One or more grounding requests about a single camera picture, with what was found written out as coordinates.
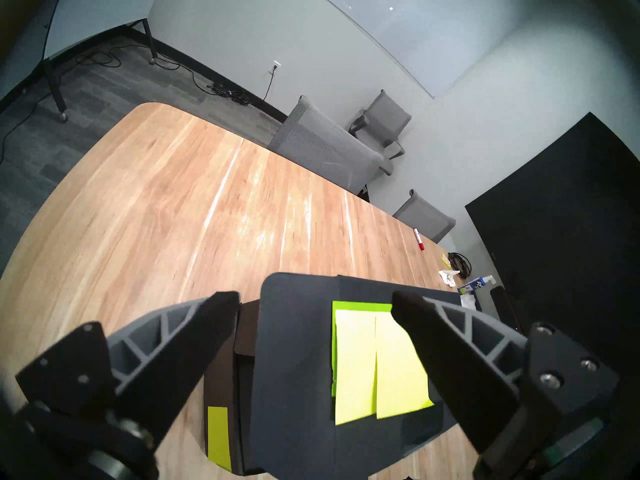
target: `yellow object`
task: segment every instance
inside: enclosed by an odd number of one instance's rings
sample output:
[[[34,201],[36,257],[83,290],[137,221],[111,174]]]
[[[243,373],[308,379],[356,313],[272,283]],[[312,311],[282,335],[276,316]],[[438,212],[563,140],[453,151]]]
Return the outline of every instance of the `yellow object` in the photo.
[[[335,424],[376,412],[376,315],[335,310],[337,382]]]
[[[451,263],[449,262],[449,258],[445,253],[442,254],[442,262],[447,266],[449,270],[451,270]]]
[[[230,472],[231,453],[229,452],[227,409],[209,406],[207,409],[207,425],[209,460]]]
[[[331,329],[331,370],[333,371],[333,382],[331,383],[331,397],[335,397],[335,383],[338,375],[338,345],[335,338],[335,311],[336,310],[351,310],[351,311],[369,311],[378,312],[383,311],[389,313],[391,311],[390,304],[383,303],[355,303],[352,301],[334,301],[333,302],[333,328]]]
[[[391,313],[378,313],[376,316],[376,352],[377,418],[433,406],[429,399],[427,372],[420,363],[409,334],[398,325]]]

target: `black cable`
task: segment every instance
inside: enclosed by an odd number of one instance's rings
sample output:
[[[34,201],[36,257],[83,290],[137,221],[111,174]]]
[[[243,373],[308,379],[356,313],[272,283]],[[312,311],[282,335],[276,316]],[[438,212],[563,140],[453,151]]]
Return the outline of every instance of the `black cable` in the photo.
[[[64,72],[62,72],[59,76],[58,79],[62,79],[62,77],[64,77],[65,75],[67,75],[69,72],[71,72],[73,69],[75,69],[76,65],[72,65],[70,68],[66,69]],[[20,127],[24,122],[26,122],[27,120],[29,120],[29,117],[31,115],[33,115],[33,113],[36,111],[36,108],[38,107],[38,105],[40,104],[40,101],[43,101],[44,99],[48,98],[49,96],[51,96],[51,91],[49,91],[48,93],[46,93],[43,97],[41,97],[40,99],[38,99],[34,104],[33,104],[33,108],[31,108],[31,111],[29,112],[29,114],[27,116],[25,116],[21,121],[19,121],[16,125],[14,125],[13,129],[9,130],[9,132],[7,132],[4,137],[2,138],[2,152],[0,153],[0,165],[2,165],[2,162],[5,160],[5,141],[7,140],[7,137],[9,136],[9,134],[11,134],[15,129],[17,129],[18,127]]]
[[[47,98],[51,96],[51,91],[46,93],[43,97],[41,97],[40,99],[38,99],[35,104],[33,105],[33,108],[31,108],[31,111],[29,112],[29,114],[27,116],[25,116],[21,121],[19,121],[16,126],[9,130],[9,132],[7,132],[4,137],[2,138],[2,154],[0,155],[0,165],[2,165],[2,162],[5,160],[5,141],[7,140],[7,137],[9,136],[9,134],[11,134],[15,129],[17,129],[18,127],[20,127],[24,122],[26,122],[27,120],[29,120],[29,117],[31,115],[33,115],[33,112],[36,111],[36,108],[38,107],[38,104],[40,103],[40,101],[42,101],[43,99]]]
[[[460,277],[466,279],[471,275],[471,262],[460,253],[449,253],[451,270],[460,270]]]
[[[264,98],[262,98],[262,100],[266,100],[267,96],[269,95],[269,89],[271,89],[271,83],[273,82],[273,76],[276,74],[276,69],[278,68],[278,65],[273,65],[273,70],[271,71],[271,80],[269,81],[269,87],[267,87],[267,94],[264,95]]]
[[[109,69],[117,69],[118,67],[122,66],[122,60],[113,52],[115,49],[124,49],[124,48],[128,48],[128,47],[139,47],[139,48],[146,48],[146,49],[151,49],[149,46],[145,46],[143,44],[126,44],[124,46],[114,46],[111,47],[108,51],[99,51],[99,50],[94,50],[91,51],[89,53],[86,54],[79,54],[78,56],[75,57],[75,64],[72,65],[70,68],[68,68],[67,70],[65,70],[64,72],[62,72],[59,76],[59,79],[62,79],[62,77],[64,75],[66,75],[67,73],[69,73],[70,71],[72,71],[73,69],[75,69],[78,65],[81,65],[83,67],[91,67],[92,65],[99,65],[100,67],[107,67]],[[96,58],[98,55],[103,55],[103,59],[100,59],[99,57]],[[191,72],[191,79],[193,79],[193,84],[195,85],[195,87],[197,87],[198,89],[200,89],[203,93],[208,94],[210,96],[220,96],[223,98],[229,98],[231,101],[247,106],[250,103],[250,99],[247,95],[246,92],[241,91],[241,92],[236,92],[236,91],[232,91],[230,89],[227,89],[222,83],[220,82],[212,82],[211,84],[208,84],[206,87],[208,89],[210,89],[210,91],[207,91],[206,89],[202,88],[197,82],[196,82],[196,75],[195,72],[193,70],[191,70],[190,68],[188,68],[187,66],[184,66],[182,63],[180,63],[179,61],[175,61],[173,59],[171,59],[169,56],[162,54],[162,53],[158,53],[158,55],[160,57],[158,57],[158,60],[162,60],[163,62],[168,63],[169,65],[173,65],[174,68],[171,68],[169,66],[165,66],[165,65],[161,65],[160,63],[156,63],[156,65],[158,67],[160,67],[161,69],[165,69],[166,71],[176,71],[179,68],[183,68],[189,72]],[[271,82],[273,82],[273,73],[275,72],[276,66],[273,67],[273,72],[271,72]],[[35,104],[33,105],[33,109],[29,112],[29,114],[24,117],[24,119],[22,119],[21,121],[18,122],[18,124],[11,130],[9,130],[9,132],[7,132],[4,137],[2,138],[2,153],[0,155],[0,165],[2,164],[2,162],[5,160],[5,141],[7,140],[7,136],[9,134],[11,134],[15,129],[17,129],[18,127],[20,127],[24,122],[26,122],[29,117],[31,115],[33,115],[33,113],[36,111],[36,108],[38,107],[38,104],[40,103],[40,101],[44,100],[45,98],[49,97],[51,95],[51,92],[45,94],[43,97],[41,97],[40,99],[38,99]]]

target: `screw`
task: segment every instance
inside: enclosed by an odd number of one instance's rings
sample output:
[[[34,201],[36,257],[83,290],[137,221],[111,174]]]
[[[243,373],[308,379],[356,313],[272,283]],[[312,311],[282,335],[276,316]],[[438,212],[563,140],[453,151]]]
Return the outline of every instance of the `screw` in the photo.
[[[553,335],[553,329],[551,327],[547,327],[546,325],[540,325],[536,328],[536,330],[542,334]]]
[[[540,375],[540,382],[542,382],[549,389],[560,389],[562,382],[560,379],[552,373],[543,373]]]
[[[598,369],[598,364],[595,361],[590,360],[589,358],[585,358],[584,360],[580,361],[580,366],[582,368],[586,368],[588,371],[596,371]]]

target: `black baseboard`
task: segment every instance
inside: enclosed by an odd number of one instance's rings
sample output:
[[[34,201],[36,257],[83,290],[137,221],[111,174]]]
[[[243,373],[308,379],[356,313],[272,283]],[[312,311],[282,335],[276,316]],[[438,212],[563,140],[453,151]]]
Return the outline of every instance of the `black baseboard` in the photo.
[[[79,42],[75,46],[64,50],[59,55],[51,58],[51,67],[53,69],[59,67],[63,63],[75,58],[76,56],[88,51],[89,49],[100,45],[101,43],[114,39],[118,36],[126,35],[128,27],[126,25],[119,25],[118,27],[114,27],[113,29],[109,29],[108,31],[101,32],[96,34],[95,36],[89,37],[88,39]],[[11,103],[13,103],[16,99],[20,97],[20,94],[23,92],[23,89],[28,88],[35,82],[39,81],[42,77],[44,77],[44,69],[42,68],[42,62],[40,62],[36,68],[33,69],[27,77],[24,78],[16,87],[11,89],[6,96],[0,99],[0,113],[2,113]]]
[[[142,32],[136,29],[133,29],[131,27],[126,27],[126,30],[124,31],[123,34],[129,37],[130,39],[133,39],[134,41],[139,42],[140,44],[149,46],[149,39],[147,38],[146,34],[143,34]],[[163,43],[162,41],[159,41],[158,39],[153,38],[153,43],[155,43],[155,48],[157,49],[158,53],[162,53],[163,55],[168,56],[169,58],[175,60],[176,62],[180,62],[185,67],[200,74],[204,78],[209,79],[210,81],[213,81],[213,82],[220,83],[230,91],[245,92],[249,97],[249,102],[252,105],[254,105],[258,110],[263,111],[270,117],[273,117],[274,119],[278,120],[281,123],[284,123],[284,121],[287,119],[287,115],[282,113],[279,109],[273,107],[266,101],[263,101],[262,98],[257,97],[255,94],[250,93],[249,91],[244,89],[242,86],[239,86],[235,82],[230,81],[223,75],[220,75],[215,70],[211,70],[207,65],[203,65],[198,60],[193,59],[191,56],[187,56],[183,52],[178,51],[177,49],[169,46],[166,43]]]
[[[113,29],[109,29],[108,31],[104,31],[96,34],[95,36],[89,37],[89,39],[86,39],[76,44],[75,46],[63,51],[56,57],[51,58],[51,66],[53,69],[55,69],[63,63],[66,63],[76,56],[90,50],[91,48],[99,46],[103,42],[114,39],[118,36],[126,36],[136,42],[139,42],[140,44],[149,46],[149,39],[147,38],[146,34],[133,29],[130,25],[119,25],[118,27],[114,27]],[[245,92],[249,98],[249,102],[258,110],[263,111],[270,117],[273,117],[281,123],[284,123],[284,121],[287,119],[287,115],[282,113],[279,109],[273,107],[266,101],[263,101],[262,98],[250,93],[246,89],[237,85],[235,82],[230,81],[223,75],[220,75],[214,70],[211,70],[208,66],[203,65],[199,61],[193,59],[191,56],[187,56],[183,52],[178,51],[177,49],[157,39],[153,39],[153,43],[155,43],[155,48],[158,50],[158,53],[162,53],[163,55],[174,59],[176,62],[180,62],[185,67],[191,69],[194,72],[197,72],[206,79],[220,83],[229,90]],[[31,72],[23,81],[21,81],[15,88],[11,89],[11,91],[9,91],[9,93],[0,100],[0,113],[2,113],[11,103],[13,103],[20,97],[23,89],[28,88],[33,83],[40,80],[40,78],[42,77],[44,77],[44,69],[42,68],[42,62],[40,62],[38,66],[34,68],[33,72]]]

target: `wood grain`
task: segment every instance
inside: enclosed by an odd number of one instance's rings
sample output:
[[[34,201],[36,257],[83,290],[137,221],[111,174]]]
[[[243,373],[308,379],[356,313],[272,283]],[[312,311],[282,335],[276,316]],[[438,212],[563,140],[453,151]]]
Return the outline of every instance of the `wood grain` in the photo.
[[[64,178],[0,280],[2,380],[69,331],[107,334],[144,313],[216,291],[251,301],[276,271],[450,289],[444,252],[298,165],[163,104],[138,106]],[[157,452],[163,479],[230,479],[202,452],[202,382]],[[469,478],[459,427],[372,478]],[[271,478],[259,475],[254,478]]]

